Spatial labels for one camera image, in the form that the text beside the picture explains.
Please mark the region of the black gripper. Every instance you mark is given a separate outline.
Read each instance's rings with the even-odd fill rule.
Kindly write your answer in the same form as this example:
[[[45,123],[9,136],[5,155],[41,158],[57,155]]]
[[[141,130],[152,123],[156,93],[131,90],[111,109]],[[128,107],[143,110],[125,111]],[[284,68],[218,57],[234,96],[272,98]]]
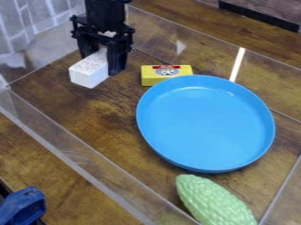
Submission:
[[[131,0],[84,0],[82,16],[72,15],[72,37],[81,58],[107,46],[108,72],[113,76],[125,69],[127,55],[133,49],[135,29],[125,24],[125,5]]]

